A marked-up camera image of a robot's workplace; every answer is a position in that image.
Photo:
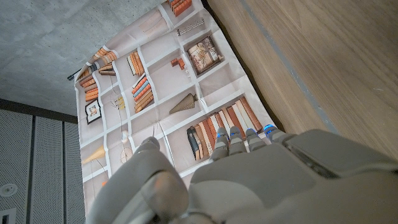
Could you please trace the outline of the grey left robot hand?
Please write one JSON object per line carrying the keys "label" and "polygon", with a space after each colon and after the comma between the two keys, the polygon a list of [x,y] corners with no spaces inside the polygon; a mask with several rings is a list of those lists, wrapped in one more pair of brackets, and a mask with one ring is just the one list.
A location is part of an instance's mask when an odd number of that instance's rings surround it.
{"label": "grey left robot hand", "polygon": [[188,185],[148,137],[100,190],[86,222],[397,222],[395,159],[320,129],[264,132],[220,128]]}

